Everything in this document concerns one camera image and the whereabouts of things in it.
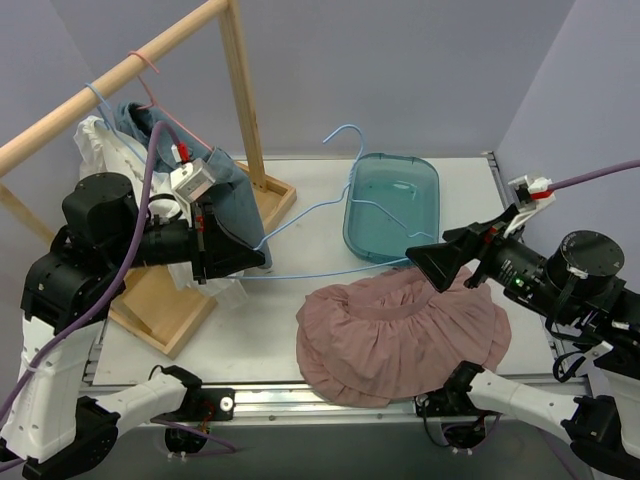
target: red tag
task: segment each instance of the red tag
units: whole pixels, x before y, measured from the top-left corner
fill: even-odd
[[[549,198],[552,194],[552,191],[545,190],[544,192],[532,193],[531,198],[533,200],[542,200],[543,198]]]
[[[182,163],[187,163],[189,161],[189,149],[187,148],[187,145],[184,142],[180,142],[177,147],[180,160],[182,160]]]
[[[196,223],[198,224],[197,230],[199,232],[204,232],[204,218],[202,217],[202,215],[196,216]]]
[[[487,234],[484,236],[484,243],[491,243],[493,241],[493,237],[498,233],[498,229],[494,226],[491,226]]]

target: blue plastic tub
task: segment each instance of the blue plastic tub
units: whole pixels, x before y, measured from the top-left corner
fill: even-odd
[[[409,247],[436,243],[440,225],[438,172],[416,157],[371,153],[355,166],[345,210],[343,237],[359,258],[383,263],[404,258]],[[379,208],[354,200],[377,202],[407,226],[405,230]],[[413,238],[407,236],[416,232]]]

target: white cloth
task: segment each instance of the white cloth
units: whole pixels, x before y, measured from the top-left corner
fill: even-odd
[[[80,178],[100,172],[116,172],[125,175],[131,181],[136,203],[140,205],[145,165],[131,149],[134,149],[141,158],[147,157],[147,150],[125,133],[118,132],[118,137],[106,128],[101,118],[93,115],[78,124],[73,140],[82,155]],[[171,194],[169,174],[154,172],[151,195],[160,193]],[[180,207],[172,200],[157,200],[149,205],[149,210],[152,215],[169,218],[178,213]],[[247,299],[244,288],[237,280],[212,279],[205,285],[199,285],[193,280],[189,263],[169,265],[169,273],[178,290],[185,287],[196,288],[203,295],[215,296],[218,303],[226,307],[234,308]]]

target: white table surface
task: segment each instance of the white table surface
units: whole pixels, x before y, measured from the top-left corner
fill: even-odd
[[[440,176],[440,234],[503,211],[484,158],[430,159]],[[298,200],[286,219],[308,206],[339,196],[351,166],[348,160],[274,160],[267,173],[294,185]],[[270,240],[274,275],[346,270],[366,263],[342,239],[344,205],[315,210]],[[234,310],[217,307],[173,363],[212,383],[299,382],[295,357],[295,314],[306,294],[333,283],[352,283],[380,270],[339,277],[244,281],[249,301]],[[503,375],[549,374],[553,357],[540,317],[510,302],[497,284],[493,300],[506,309],[512,330]],[[109,322],[94,384],[143,382],[156,364],[172,362],[157,350]]]

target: clothes hanger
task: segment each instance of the clothes hanger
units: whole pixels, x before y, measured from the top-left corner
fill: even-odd
[[[353,180],[353,171],[355,169],[356,163],[358,163],[358,160],[360,160],[360,157],[362,157],[362,154],[364,153],[364,133],[362,133],[362,130],[360,130],[360,127],[358,127],[357,125],[354,125],[353,123],[346,123],[330,133],[329,136],[322,141],[322,144],[324,145],[327,142],[330,142],[333,137],[346,129],[351,129],[358,132],[358,138],[360,140],[360,150],[358,150],[358,155],[356,155],[353,166],[351,167],[351,170],[349,170],[349,179],[347,181],[347,184],[345,185],[345,187],[348,187],[349,185],[351,185],[351,181]]]
[[[140,52],[138,52],[136,50],[131,50],[128,53],[128,55],[135,55],[140,60],[145,62],[155,73],[157,73],[158,75],[160,74],[160,70],[158,69],[158,67],[156,67],[151,60],[149,60],[147,57],[142,55]],[[158,110],[160,110],[162,113],[164,113],[167,116],[167,118],[169,118],[169,120],[171,120],[173,123],[178,125],[189,136],[191,136],[191,138],[193,138],[195,141],[197,141],[200,145],[202,145],[206,149],[211,150],[212,153],[215,153],[216,147],[207,144],[204,140],[202,140],[195,133],[193,133],[191,130],[189,130],[185,125],[183,125],[182,122],[180,122],[177,118],[175,118],[173,115],[171,115],[171,113],[169,113],[162,105],[160,105],[160,103],[156,99],[156,96],[151,91],[151,88],[142,79],[142,77],[140,75],[137,75],[137,77],[138,77],[138,80],[140,81],[140,83],[142,84],[142,88],[144,88],[144,91],[147,93],[147,96],[149,97],[149,101],[151,102],[148,105],[143,105],[141,107],[138,107],[138,110],[148,110],[151,107],[156,107]]]
[[[111,112],[111,114],[113,114],[113,110],[111,109],[111,105],[109,105],[109,102],[107,102],[105,100],[105,98],[102,96],[102,94],[100,93],[100,91],[93,86],[92,83],[85,83],[84,84],[85,87],[87,87],[89,90],[91,90],[93,92],[93,94],[98,97],[98,100],[100,100],[101,104],[98,105],[96,107],[96,109],[98,110],[98,113],[100,114],[100,116],[102,117],[102,122],[104,123],[105,127],[107,128],[107,130],[111,130],[113,132],[115,132],[115,128],[111,127],[111,122],[109,121],[109,119],[107,118],[107,115],[104,113],[104,110],[102,109],[102,105],[106,106],[107,109],[109,110],[109,112]]]

